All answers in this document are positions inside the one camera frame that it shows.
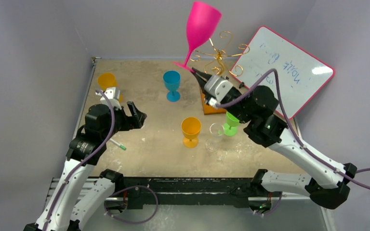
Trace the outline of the orange plastic wine glass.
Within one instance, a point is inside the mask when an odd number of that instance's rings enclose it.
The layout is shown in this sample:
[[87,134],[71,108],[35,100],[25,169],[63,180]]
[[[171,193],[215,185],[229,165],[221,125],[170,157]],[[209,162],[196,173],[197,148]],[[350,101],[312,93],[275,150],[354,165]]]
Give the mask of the orange plastic wine glass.
[[183,133],[183,145],[187,148],[195,148],[198,145],[201,122],[195,117],[187,117],[181,123]]

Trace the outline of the pink plastic wine glass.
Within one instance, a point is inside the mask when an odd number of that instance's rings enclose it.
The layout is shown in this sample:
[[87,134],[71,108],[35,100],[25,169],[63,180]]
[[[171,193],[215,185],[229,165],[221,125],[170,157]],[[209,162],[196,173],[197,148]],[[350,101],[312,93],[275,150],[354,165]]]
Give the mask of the pink plastic wine glass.
[[174,62],[174,64],[191,71],[187,63],[193,51],[209,40],[221,18],[222,13],[215,7],[202,1],[194,2],[186,24],[188,52],[183,63]]

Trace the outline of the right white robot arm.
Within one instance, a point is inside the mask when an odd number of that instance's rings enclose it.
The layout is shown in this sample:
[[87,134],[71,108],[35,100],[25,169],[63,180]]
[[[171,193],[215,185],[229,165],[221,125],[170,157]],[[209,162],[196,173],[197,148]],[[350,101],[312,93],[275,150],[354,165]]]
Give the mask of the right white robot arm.
[[357,167],[336,162],[300,140],[291,123],[274,113],[282,105],[279,92],[257,82],[241,93],[227,78],[195,68],[190,71],[205,94],[207,105],[225,109],[245,124],[244,132],[251,141],[283,155],[304,171],[287,174],[259,169],[251,181],[249,194],[295,193],[327,209],[336,209],[347,200],[348,183]]

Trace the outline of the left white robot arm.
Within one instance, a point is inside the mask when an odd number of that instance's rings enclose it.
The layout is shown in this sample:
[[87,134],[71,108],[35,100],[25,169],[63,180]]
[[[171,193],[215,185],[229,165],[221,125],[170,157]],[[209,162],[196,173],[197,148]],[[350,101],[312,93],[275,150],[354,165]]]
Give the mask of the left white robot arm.
[[123,175],[106,169],[94,186],[79,198],[87,178],[106,150],[106,142],[118,131],[143,126],[147,115],[133,102],[127,105],[131,116],[127,116],[123,108],[109,108],[108,104],[89,108],[85,124],[69,144],[63,173],[53,195],[38,220],[25,226],[26,231],[81,231],[109,195],[123,194]]

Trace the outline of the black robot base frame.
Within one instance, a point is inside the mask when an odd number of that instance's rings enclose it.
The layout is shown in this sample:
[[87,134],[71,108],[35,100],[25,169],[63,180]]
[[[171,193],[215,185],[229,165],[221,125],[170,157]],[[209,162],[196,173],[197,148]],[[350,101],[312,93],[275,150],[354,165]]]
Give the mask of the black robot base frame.
[[268,191],[254,178],[127,177],[104,170],[88,177],[77,202],[107,201],[112,209],[142,209],[144,205],[230,205],[267,211],[288,192]]

